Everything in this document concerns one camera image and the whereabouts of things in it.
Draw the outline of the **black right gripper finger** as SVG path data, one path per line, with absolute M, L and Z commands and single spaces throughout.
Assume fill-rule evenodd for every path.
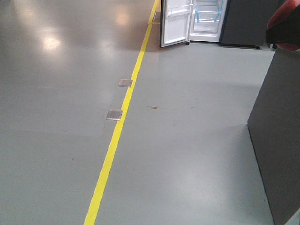
M 300 44 L 300 12 L 292 11 L 284 20 L 266 31 L 266 41 L 271 44 Z

